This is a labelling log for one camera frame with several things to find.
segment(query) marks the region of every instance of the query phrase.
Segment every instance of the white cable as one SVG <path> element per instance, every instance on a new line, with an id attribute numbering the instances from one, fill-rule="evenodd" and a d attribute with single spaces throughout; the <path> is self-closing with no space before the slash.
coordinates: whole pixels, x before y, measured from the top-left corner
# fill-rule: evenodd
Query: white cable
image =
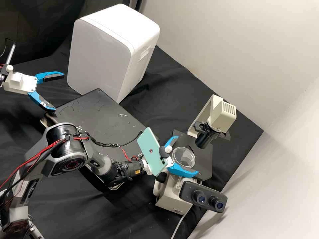
<path id="1" fill-rule="evenodd" d="M 192 207 L 190 207 L 190 208 L 187 210 L 187 212 L 186 212 L 186 213 L 182 216 L 182 218 L 180 219 L 179 223 L 177 224 L 177 226 L 176 226 L 176 228 L 175 228 L 175 231 L 174 231 L 174 233 L 173 233 L 171 239 L 174 239 L 174 236 L 175 236 L 175 234 L 176 234 L 176 232 L 177 232 L 177 230 L 178 230 L 180 224 L 182 223 L 182 221 L 184 220 L 185 216 L 188 214 L 188 212 L 189 212 L 189 210 L 190 210 L 191 208 L 192 208 Z"/>

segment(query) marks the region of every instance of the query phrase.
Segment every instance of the black metal plate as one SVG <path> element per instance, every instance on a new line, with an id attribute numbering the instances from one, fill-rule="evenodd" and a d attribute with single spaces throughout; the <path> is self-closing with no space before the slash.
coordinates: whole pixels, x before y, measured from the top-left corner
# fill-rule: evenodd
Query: black metal plate
<path id="1" fill-rule="evenodd" d="M 175 129 L 173 131 L 173 136 L 179 137 L 174 144 L 173 149 L 181 146 L 189 146 L 193 150 L 196 162 L 192 169 L 199 172 L 195 178 L 202 181 L 211 178 L 213 174 L 213 146 L 208 144 L 206 148 L 200 149 L 195 144 L 196 138 Z"/>
<path id="2" fill-rule="evenodd" d="M 145 129 L 145 126 L 100 89 L 58 107 L 55 114 L 59 123 L 70 122 L 102 143 L 124 144 Z M 99 153 L 117 162 L 126 161 L 120 148 L 94 146 Z M 123 148 L 129 157 L 141 153 L 136 140 Z"/>

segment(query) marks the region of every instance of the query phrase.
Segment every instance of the black circular joint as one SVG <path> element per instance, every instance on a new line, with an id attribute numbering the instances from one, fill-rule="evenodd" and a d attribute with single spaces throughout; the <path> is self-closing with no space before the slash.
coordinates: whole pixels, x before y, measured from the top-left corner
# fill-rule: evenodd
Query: black circular joint
<path id="1" fill-rule="evenodd" d="M 53 142 L 64 139 L 66 135 L 72 135 L 77 133 L 77 129 L 73 125 L 63 124 L 52 128 L 47 132 L 47 141 L 48 145 Z M 61 144 L 51 153 L 51 156 L 54 158 L 60 158 L 72 153 L 83 153 L 85 154 L 83 145 L 80 140 L 71 140 L 66 143 Z"/>
<path id="2" fill-rule="evenodd" d="M 218 197 L 210 197 L 209 205 L 215 208 L 216 211 L 223 211 L 224 203 Z"/>
<path id="3" fill-rule="evenodd" d="M 195 201 L 195 203 L 200 205 L 204 205 L 207 201 L 204 192 L 201 190 L 195 190 L 193 192 L 193 200 Z"/>

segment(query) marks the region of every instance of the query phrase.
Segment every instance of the camera vent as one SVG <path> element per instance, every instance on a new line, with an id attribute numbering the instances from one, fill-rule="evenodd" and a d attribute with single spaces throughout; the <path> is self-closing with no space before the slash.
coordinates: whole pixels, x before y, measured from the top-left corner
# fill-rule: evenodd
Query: camera vent
<path id="1" fill-rule="evenodd" d="M 227 102 L 223 102 L 223 110 L 226 111 L 227 113 L 229 114 L 232 114 L 232 115 L 236 115 L 236 108 L 235 106 L 227 103 Z"/>

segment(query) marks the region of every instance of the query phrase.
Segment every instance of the black cable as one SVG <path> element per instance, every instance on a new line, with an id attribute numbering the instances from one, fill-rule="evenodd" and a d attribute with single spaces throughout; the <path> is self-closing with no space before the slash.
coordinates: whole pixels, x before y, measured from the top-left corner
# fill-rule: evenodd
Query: black cable
<path id="1" fill-rule="evenodd" d="M 50 148 L 48 151 L 45 152 L 45 154 L 38 160 L 38 162 L 33 166 L 33 168 L 35 168 L 36 166 L 38 166 L 39 163 L 41 163 L 46 157 L 48 157 L 48 155 L 52 152 L 52 150 L 54 150 L 56 147 L 58 147 L 59 145 L 61 145 L 62 143 L 64 143 L 65 141 L 62 139 L 59 143 L 57 143 L 55 146 L 53 146 L 52 148 Z M 25 177 L 27 177 L 30 173 L 32 172 L 32 170 L 30 170 L 29 172 L 25 173 L 24 175 L 21 176 L 21 178 L 16 181 L 14 184 L 12 184 L 10 187 L 8 187 L 6 189 L 6 191 L 4 192 L 4 194 L 0 197 L 0 202 L 3 200 L 3 203 L 0 205 L 0 210 L 5 207 L 5 203 L 4 203 L 4 197 L 5 195 L 14 187 L 16 186 L 19 182 L 21 182 L 22 180 L 25 179 Z"/>
<path id="2" fill-rule="evenodd" d="M 97 141 L 94 137 L 92 137 L 88 132 L 79 132 L 79 133 L 74 134 L 73 136 L 77 136 L 77 135 L 80 135 L 80 134 L 86 134 L 86 135 L 89 137 L 89 139 L 90 139 L 94 144 L 96 144 L 96 145 L 98 145 L 98 146 L 108 147 L 108 148 L 116 148 L 116 147 L 123 147 L 123 146 L 125 146 L 125 145 L 127 145 L 127 144 L 129 144 L 129 143 L 132 143 L 135 139 L 137 139 L 137 138 L 141 135 L 141 133 L 142 133 L 142 131 L 140 131 L 140 132 L 138 133 L 138 135 L 137 135 L 134 139 L 132 139 L 132 140 L 126 142 L 125 144 L 101 143 L 101 142 Z"/>
<path id="3" fill-rule="evenodd" d="M 26 235 L 28 234 L 28 232 L 29 232 L 29 230 L 31 229 L 31 227 L 34 225 L 33 224 L 33 217 L 31 216 L 31 215 L 28 215 L 28 219 L 31 219 L 31 224 L 30 224 L 30 226 L 28 227 L 28 229 L 27 229 L 27 231 L 26 231 L 26 233 L 24 234 L 24 236 L 23 236 L 23 238 L 22 239 L 25 239 L 25 237 L 26 237 Z"/>
<path id="4" fill-rule="evenodd" d="M 4 54 L 5 51 L 6 51 L 6 48 L 7 48 L 7 40 L 10 40 L 10 41 L 12 41 L 13 44 L 15 44 L 13 40 L 11 40 L 10 38 L 6 38 L 5 45 L 4 45 L 4 49 L 3 49 L 3 53 L 0 55 L 0 57 L 2 57 L 3 54 Z"/>

